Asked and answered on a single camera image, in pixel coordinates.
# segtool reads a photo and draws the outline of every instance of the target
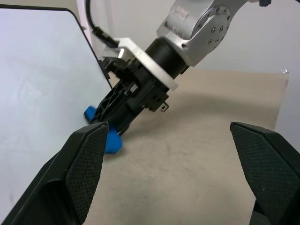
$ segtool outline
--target beige table surface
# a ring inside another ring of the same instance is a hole
[[[143,112],[105,156],[85,225],[248,225],[255,198],[229,131],[273,129],[287,78],[188,70],[165,112]]]

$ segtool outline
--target whiteboard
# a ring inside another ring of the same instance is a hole
[[[110,86],[70,12],[0,8],[0,27],[1,223]]]

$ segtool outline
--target cable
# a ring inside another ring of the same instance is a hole
[[[91,13],[90,13],[90,0],[86,0],[85,1],[85,13],[86,13],[86,17],[88,18],[88,22],[90,24],[90,27],[92,29],[95,29],[96,26],[93,23],[92,17],[91,17]]]
[[[110,48],[117,48],[119,43],[115,41],[111,36],[101,30],[100,27],[96,27],[90,13],[90,0],[85,1],[85,12],[90,24],[90,27],[93,29],[93,34],[99,38],[104,44],[106,44]]]

